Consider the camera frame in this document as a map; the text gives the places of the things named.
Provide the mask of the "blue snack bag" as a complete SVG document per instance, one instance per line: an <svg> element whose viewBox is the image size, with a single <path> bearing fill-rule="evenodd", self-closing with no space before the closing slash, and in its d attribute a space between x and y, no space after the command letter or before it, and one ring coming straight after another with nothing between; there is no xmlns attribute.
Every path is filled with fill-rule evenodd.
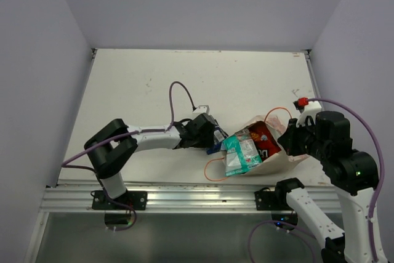
<svg viewBox="0 0 394 263"><path fill-rule="evenodd" d="M221 150L222 147L222 142L228 137L228 133L225 132L219 125L218 121L211 116L211 118L214 120L215 122L215 128L214 128L214 133L213 133L213 146L211 146L210 148L208 148L206 150L206 153L208 155L217 153Z"/></svg>

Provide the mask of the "red Doritos bag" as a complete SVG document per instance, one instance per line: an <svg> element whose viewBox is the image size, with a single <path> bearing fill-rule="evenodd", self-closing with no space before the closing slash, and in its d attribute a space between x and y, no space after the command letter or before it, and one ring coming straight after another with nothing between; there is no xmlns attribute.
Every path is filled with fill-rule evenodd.
<svg viewBox="0 0 394 263"><path fill-rule="evenodd" d="M251 138L262 161L281 151L267 125L258 121L248 127Z"/></svg>

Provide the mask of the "beige paper bag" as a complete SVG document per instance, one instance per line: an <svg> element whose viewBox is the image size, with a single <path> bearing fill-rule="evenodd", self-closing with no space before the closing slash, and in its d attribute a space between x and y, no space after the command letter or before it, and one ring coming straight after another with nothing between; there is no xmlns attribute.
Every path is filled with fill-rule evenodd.
<svg viewBox="0 0 394 263"><path fill-rule="evenodd" d="M266 115L255 116L244 128L227 137L221 144L222 157L210 160L204 167L204 176L211 182L221 182L233 176L270 176L289 172L308 158L307 155L289 156L278 143L286 131L280 118L274 114L285 107L272 108ZM208 176L208 166L222 161L225 174L219 179Z"/></svg>

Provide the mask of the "teal snack bag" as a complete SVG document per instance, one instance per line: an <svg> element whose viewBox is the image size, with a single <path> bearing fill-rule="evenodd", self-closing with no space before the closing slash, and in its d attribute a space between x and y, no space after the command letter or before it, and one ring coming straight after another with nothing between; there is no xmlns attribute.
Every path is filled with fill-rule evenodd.
<svg viewBox="0 0 394 263"><path fill-rule="evenodd" d="M245 174L262 164L262 159L247 128L227 137L222 142L221 151L225 152L225 175L227 177Z"/></svg>

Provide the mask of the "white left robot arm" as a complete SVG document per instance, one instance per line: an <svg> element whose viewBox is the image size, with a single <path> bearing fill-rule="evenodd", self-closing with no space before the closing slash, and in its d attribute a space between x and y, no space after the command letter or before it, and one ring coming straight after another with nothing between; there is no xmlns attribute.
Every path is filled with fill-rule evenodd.
<svg viewBox="0 0 394 263"><path fill-rule="evenodd" d="M207 113L176 121L169 129L149 127L133 132L122 119L114 119L91 137L84 144L84 149L107 192L107 203L114 209L121 209L128 201L121 170L134 153L162 148L209 150L217 142L215 133L218 131L216 120Z"/></svg>

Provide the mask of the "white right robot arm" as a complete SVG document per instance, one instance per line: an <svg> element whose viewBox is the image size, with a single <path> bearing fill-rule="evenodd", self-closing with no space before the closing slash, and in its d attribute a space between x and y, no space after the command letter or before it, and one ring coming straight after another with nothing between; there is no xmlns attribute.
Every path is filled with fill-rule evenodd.
<svg viewBox="0 0 394 263"><path fill-rule="evenodd" d="M373 157L355 150L350 122L336 111L303 108L290 119L278 143L289 156L308 155L318 160L339 198L343 227L338 227L312 200L297 178L275 187L274 201L293 209L316 238L324 262L387 262L379 223L370 204L378 189Z"/></svg>

